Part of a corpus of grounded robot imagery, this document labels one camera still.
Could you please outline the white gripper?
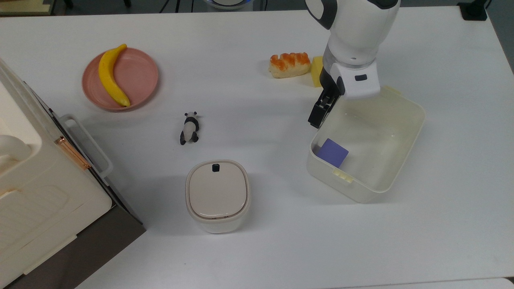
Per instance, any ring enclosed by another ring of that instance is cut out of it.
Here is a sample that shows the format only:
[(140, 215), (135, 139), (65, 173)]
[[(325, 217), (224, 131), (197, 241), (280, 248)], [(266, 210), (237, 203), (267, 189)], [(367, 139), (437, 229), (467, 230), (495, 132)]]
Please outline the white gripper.
[(342, 96), (346, 100), (372, 98), (379, 95), (381, 86), (377, 73), (377, 61), (374, 60), (364, 68), (349, 68), (334, 63), (328, 69), (323, 67), (320, 73), (323, 87), (319, 99), (315, 102), (308, 122), (320, 128), (335, 104)]

